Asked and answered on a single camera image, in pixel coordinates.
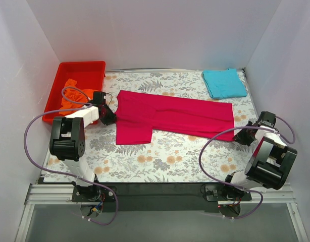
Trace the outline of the magenta t shirt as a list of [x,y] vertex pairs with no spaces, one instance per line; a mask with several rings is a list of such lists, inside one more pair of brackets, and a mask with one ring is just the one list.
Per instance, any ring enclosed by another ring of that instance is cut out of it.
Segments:
[[212,138],[234,127],[231,103],[126,90],[117,101],[117,145],[148,144],[154,130]]

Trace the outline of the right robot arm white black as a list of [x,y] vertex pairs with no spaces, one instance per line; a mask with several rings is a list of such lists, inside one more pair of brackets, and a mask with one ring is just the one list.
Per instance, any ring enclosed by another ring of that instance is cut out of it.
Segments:
[[263,187],[279,190],[283,187],[297,157],[297,150],[287,146],[280,138],[275,128],[275,114],[262,111],[258,120],[248,122],[248,127],[261,127],[266,130],[242,129],[233,141],[250,146],[258,141],[244,171],[234,172],[225,179],[227,185],[222,187],[221,194],[227,200],[242,198],[246,190]]

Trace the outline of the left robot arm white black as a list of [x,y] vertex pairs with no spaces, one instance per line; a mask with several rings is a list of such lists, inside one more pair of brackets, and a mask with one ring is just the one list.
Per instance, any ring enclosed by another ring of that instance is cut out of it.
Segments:
[[53,120],[50,137],[49,151],[70,169],[71,174],[83,178],[86,181],[73,181],[73,186],[78,194],[87,200],[94,202],[100,198],[101,188],[90,182],[97,183],[96,174],[89,168],[87,161],[83,159],[86,149],[84,129],[100,120],[104,125],[116,122],[116,115],[106,104],[106,93],[95,91],[90,101],[91,107],[75,111]]

